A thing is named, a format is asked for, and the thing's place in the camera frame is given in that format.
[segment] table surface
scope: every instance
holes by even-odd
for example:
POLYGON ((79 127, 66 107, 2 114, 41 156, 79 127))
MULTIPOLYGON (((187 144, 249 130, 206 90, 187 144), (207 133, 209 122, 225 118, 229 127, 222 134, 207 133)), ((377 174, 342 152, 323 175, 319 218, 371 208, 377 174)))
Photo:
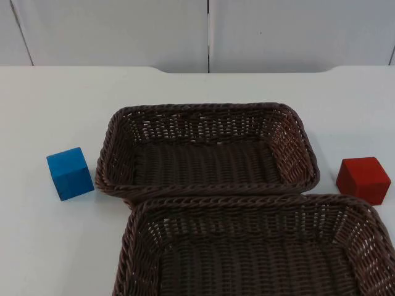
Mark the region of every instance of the table surface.
MULTIPOLYGON (((376 156, 395 176, 395 67, 322 73, 169 74, 149 67, 0 67, 0 294, 109 295, 129 209, 93 191, 61 202, 46 156, 81 147, 93 177, 114 112, 127 105, 283 102, 302 118, 336 193, 343 158, 376 156)), ((395 239, 395 194, 376 207, 395 239)))

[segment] toy block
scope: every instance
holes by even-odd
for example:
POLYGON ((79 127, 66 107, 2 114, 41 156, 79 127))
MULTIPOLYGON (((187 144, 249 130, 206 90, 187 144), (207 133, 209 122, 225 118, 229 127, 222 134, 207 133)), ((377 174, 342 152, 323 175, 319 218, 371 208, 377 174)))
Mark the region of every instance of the toy block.
POLYGON ((340 193, 381 205, 391 180, 375 157, 349 158, 341 162, 336 180, 340 193))
POLYGON ((47 156, 47 162, 60 200, 94 190, 81 148, 47 156))

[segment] red block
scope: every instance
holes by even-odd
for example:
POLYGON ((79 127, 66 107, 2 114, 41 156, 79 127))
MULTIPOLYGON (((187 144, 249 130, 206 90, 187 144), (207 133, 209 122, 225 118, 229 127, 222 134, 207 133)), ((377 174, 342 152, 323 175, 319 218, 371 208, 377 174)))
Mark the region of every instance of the red block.
POLYGON ((349 158, 341 162, 336 185, 342 194, 381 205, 391 180, 376 157, 349 158))

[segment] blue block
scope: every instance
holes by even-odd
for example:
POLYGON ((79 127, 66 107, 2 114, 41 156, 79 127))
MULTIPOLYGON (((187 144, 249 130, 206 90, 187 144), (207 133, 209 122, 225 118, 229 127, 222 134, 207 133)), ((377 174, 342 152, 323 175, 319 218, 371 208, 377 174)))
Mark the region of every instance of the blue block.
POLYGON ((61 200, 94 190, 81 148, 47 156, 47 162, 61 200))

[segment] brown wicker basket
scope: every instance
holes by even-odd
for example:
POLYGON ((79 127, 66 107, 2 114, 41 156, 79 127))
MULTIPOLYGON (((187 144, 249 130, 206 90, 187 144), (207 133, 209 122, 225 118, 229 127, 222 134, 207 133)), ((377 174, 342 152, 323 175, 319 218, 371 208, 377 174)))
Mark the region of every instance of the brown wicker basket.
POLYGON ((130 216, 113 295, 395 295, 394 260, 355 197, 159 198, 130 216))
POLYGON ((300 193, 319 180, 296 112, 277 103, 126 107, 111 119, 96 185, 150 197, 300 193))

